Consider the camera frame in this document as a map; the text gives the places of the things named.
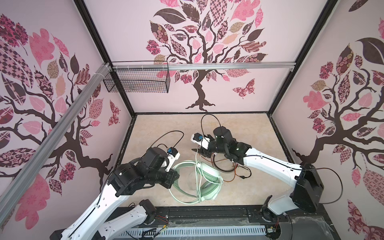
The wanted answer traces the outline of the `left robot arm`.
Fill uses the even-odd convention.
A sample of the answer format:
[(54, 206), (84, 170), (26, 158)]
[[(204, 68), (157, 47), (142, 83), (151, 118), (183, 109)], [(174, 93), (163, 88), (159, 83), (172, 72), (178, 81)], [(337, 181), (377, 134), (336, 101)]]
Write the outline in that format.
[(100, 195), (69, 227), (54, 231), (51, 240), (112, 240), (125, 230), (151, 224), (157, 209), (150, 200), (142, 200), (132, 210), (114, 219), (113, 212), (136, 191), (159, 184), (170, 189), (180, 175), (172, 169), (180, 153), (174, 147), (164, 151), (148, 148), (145, 154), (118, 166), (108, 177)]

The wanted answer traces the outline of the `mint green over-ear headphones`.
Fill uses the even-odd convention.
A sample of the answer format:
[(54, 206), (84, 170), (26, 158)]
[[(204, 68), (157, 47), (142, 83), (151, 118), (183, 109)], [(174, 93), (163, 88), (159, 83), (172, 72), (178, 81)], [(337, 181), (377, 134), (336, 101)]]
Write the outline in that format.
[(181, 194), (193, 198), (193, 200), (189, 202), (182, 201), (174, 195), (172, 190), (169, 190), (175, 201), (183, 205), (195, 205), (205, 201), (213, 201), (217, 198), (224, 184), (224, 179), (218, 170), (200, 161), (192, 160), (176, 164), (172, 169), (180, 173), (183, 168), (194, 169), (193, 173), (195, 177), (194, 183), (196, 184), (196, 192), (195, 194), (187, 193), (180, 187), (178, 180), (176, 180), (173, 187)]

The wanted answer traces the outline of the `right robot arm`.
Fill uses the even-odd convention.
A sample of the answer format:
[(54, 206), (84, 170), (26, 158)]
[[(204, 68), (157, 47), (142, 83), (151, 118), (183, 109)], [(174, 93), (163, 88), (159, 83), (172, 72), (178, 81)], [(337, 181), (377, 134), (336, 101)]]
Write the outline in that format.
[(233, 163), (263, 171), (290, 186), (281, 195), (267, 197), (261, 208), (265, 221), (274, 222), (281, 214), (296, 209), (306, 213), (317, 211), (324, 185), (313, 165), (292, 164), (266, 155), (251, 145), (238, 142), (225, 127), (214, 129), (212, 136), (195, 133), (191, 140), (200, 146), (198, 153), (207, 158), (223, 154)]

